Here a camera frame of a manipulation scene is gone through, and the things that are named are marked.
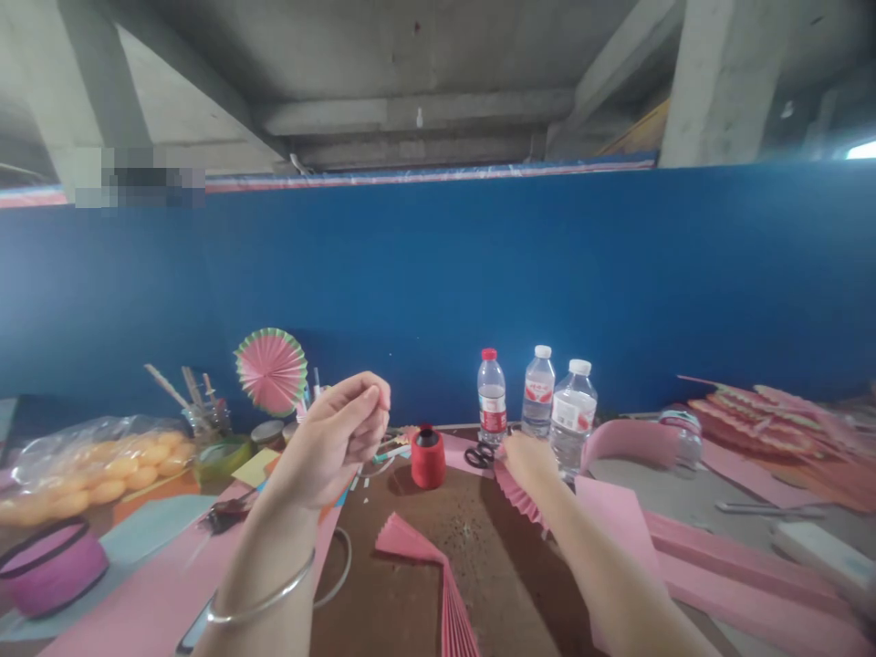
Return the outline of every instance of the ceiling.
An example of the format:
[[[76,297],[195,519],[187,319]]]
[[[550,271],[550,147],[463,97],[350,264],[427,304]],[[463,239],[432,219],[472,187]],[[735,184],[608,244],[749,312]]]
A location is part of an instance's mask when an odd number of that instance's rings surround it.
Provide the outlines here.
[[[823,84],[873,57],[870,0],[794,2],[798,19],[779,80],[782,93]],[[260,113],[265,106],[290,101],[533,90],[567,91],[571,98],[581,76],[636,3],[151,0],[149,4],[260,117],[266,115]],[[206,163],[210,172],[272,170],[272,162],[241,138],[234,121],[215,112],[209,99],[139,40],[120,33],[153,142],[203,147],[194,151],[195,158],[211,149]],[[609,131],[622,130],[641,116],[661,89],[664,96],[668,93],[679,34],[680,27],[605,103],[600,116],[615,113],[625,119],[613,121],[611,125],[617,127]],[[437,153],[422,165],[461,164],[466,157],[475,163],[490,161],[491,155],[506,161],[526,157],[527,151],[531,155],[526,142],[544,140],[548,124],[556,118],[472,120],[420,135],[411,134],[415,127],[405,123],[398,126],[397,134],[384,127],[277,136],[288,139],[289,148],[301,151],[301,161],[308,164],[310,159],[315,169],[414,166],[415,158],[382,159],[369,148],[382,144],[382,152],[397,154],[399,143],[417,140],[426,143],[425,150]],[[593,130],[601,140],[610,138],[599,117]],[[508,144],[504,151],[502,139]],[[0,57],[0,148],[4,141],[42,148],[15,53]],[[431,146],[432,141],[438,145]],[[454,141],[461,146],[451,156]],[[488,142],[492,150],[484,150]]]

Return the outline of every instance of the hand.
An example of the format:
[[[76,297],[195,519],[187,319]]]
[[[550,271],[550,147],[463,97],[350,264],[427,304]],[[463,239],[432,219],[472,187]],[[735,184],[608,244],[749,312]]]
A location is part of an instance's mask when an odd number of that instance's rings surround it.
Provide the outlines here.
[[[370,461],[390,419],[390,384],[363,372],[323,392],[289,440],[262,494],[275,506],[320,509]]]
[[[515,431],[502,441],[505,465],[530,497],[560,481],[557,457],[547,440]]]

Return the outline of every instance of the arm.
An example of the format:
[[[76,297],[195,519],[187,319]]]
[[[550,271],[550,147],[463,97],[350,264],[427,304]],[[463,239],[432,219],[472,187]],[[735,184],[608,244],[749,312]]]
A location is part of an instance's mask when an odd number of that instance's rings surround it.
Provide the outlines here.
[[[308,562],[319,509],[334,502],[359,465],[377,452],[389,409],[389,385],[369,372],[319,397],[246,519],[240,548],[216,593],[217,614],[252,609]],[[194,657],[306,657],[314,589],[308,573],[291,593],[253,619],[208,625]]]
[[[517,432],[504,445],[508,469],[545,516],[614,657],[718,655],[665,591],[581,508],[559,479],[547,441]]]

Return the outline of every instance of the blue wall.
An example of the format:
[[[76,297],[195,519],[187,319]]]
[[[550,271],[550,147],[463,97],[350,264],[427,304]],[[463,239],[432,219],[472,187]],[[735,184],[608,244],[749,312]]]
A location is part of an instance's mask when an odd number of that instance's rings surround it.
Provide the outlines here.
[[[0,397],[176,413],[143,362],[237,392],[231,351],[278,326],[323,381],[384,376],[394,423],[474,420],[486,346],[517,417],[537,343],[561,375],[592,360],[617,411],[704,391],[676,373],[838,398],[876,371],[874,183],[876,162],[838,162],[3,213]]]

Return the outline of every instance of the red thread spool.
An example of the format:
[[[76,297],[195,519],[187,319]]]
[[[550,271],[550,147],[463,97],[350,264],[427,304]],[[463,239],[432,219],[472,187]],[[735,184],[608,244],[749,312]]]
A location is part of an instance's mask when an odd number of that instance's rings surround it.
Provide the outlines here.
[[[411,474],[423,490],[437,488],[444,483],[447,463],[444,460],[444,440],[433,431],[431,424],[420,427],[416,440],[411,442]]]

